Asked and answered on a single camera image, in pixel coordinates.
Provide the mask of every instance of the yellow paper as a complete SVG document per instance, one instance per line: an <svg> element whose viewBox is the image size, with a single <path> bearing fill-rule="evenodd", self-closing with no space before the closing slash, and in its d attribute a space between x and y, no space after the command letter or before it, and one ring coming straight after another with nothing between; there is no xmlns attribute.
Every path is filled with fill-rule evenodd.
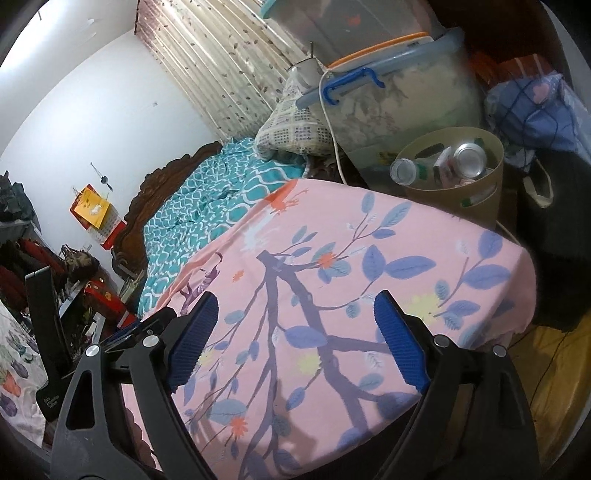
<svg viewBox="0 0 591 480"><path fill-rule="evenodd" d="M111 204L97 193L85 188L74 211L92 226L100 228Z"/></svg>

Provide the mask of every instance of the carved wooden headboard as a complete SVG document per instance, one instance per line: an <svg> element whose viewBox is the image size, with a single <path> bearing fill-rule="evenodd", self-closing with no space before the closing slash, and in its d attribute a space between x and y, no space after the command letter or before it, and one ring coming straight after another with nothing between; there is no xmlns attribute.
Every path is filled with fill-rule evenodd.
<svg viewBox="0 0 591 480"><path fill-rule="evenodd" d="M148 267L144 246L144 226L154 216L164 202L176 192L183 182L205 159L217 155L222 150L219 142L202 146L195 155L188 154L169 162L146 175L139 193L129 205L125 215L127 226L117 236L113 246L113 270L122 278L129 275L121 269L124 266L134 273Z"/></svg>

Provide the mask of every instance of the sheer curtain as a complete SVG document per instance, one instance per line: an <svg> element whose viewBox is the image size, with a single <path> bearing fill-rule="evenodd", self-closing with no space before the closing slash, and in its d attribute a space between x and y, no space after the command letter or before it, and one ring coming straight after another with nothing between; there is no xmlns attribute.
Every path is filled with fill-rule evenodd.
<svg viewBox="0 0 591 480"><path fill-rule="evenodd" d="M140 0L136 35L220 139L254 137L306 49L260 0Z"/></svg>

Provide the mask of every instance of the bedspread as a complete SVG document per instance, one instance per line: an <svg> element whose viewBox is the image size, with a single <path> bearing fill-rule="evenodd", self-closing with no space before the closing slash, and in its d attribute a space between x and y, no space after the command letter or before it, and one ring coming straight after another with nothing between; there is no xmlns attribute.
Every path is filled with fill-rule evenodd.
<svg viewBox="0 0 591 480"><path fill-rule="evenodd" d="M148 278L138 313L153 308L181 267L216 239L259 200L304 173L304 160L293 164L262 160L254 140L226 144L187 178L144 227Z"/></svg>
<svg viewBox="0 0 591 480"><path fill-rule="evenodd" d="M375 323L380 291L474 348L523 331L535 305L521 247L431 207L317 180L259 202L157 307L185 314L205 290L219 320L173 400L225 480L317 468L417 402Z"/></svg>
<svg viewBox="0 0 591 480"><path fill-rule="evenodd" d="M46 381L37 343L0 301L0 414L37 446L46 421L35 394Z"/></svg>

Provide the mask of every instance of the white cord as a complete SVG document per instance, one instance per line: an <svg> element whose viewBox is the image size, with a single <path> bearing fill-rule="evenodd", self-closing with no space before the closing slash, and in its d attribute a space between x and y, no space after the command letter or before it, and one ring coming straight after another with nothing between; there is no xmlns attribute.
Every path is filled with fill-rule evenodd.
<svg viewBox="0 0 591 480"><path fill-rule="evenodd" d="M318 84L318 95L320 96L320 106L322 107L322 112L324 113L324 118L326 118L326 125L329 127L330 134L333 138L333 145L335 147L335 158L336 158L336 167L339 169L340 179L343 181L344 185L349 185L345 180L345 175L343 174L343 167L340 164L340 155L339 155L339 145L336 142L335 132L332 128L332 124L330 123L329 114L326 111L326 105L324 104L324 96L322 95L322 82L326 78L326 76L331 73L332 70L327 69L326 72L320 78L320 83Z"/></svg>
<svg viewBox="0 0 591 480"><path fill-rule="evenodd" d="M513 240L514 243L516 243L517 245L521 246L521 244L519 243L519 240L517 240L515 238L515 235L513 235L505 225L503 225L502 223L500 223L499 221L496 222L496 225L505 232L505 234L509 237L510 240Z"/></svg>

